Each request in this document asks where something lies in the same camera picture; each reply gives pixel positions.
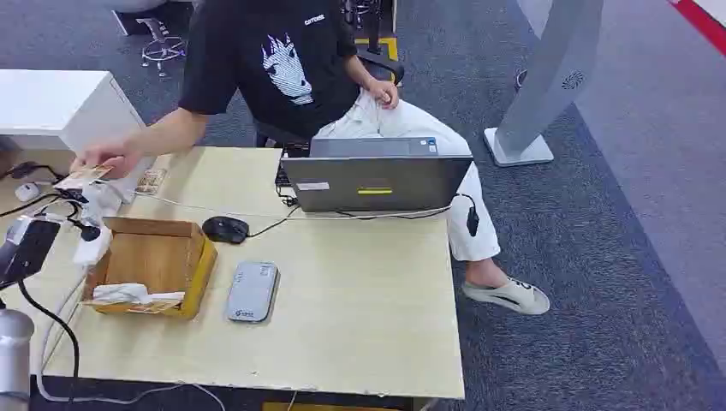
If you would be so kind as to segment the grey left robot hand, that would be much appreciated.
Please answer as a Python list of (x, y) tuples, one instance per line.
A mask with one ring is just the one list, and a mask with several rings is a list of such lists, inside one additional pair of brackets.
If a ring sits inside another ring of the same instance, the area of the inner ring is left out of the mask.
[(108, 250), (112, 238), (104, 219), (115, 217), (123, 200), (113, 185), (102, 182), (83, 187), (81, 194), (87, 202), (81, 206), (81, 239), (74, 252), (73, 263), (79, 266), (96, 265)]

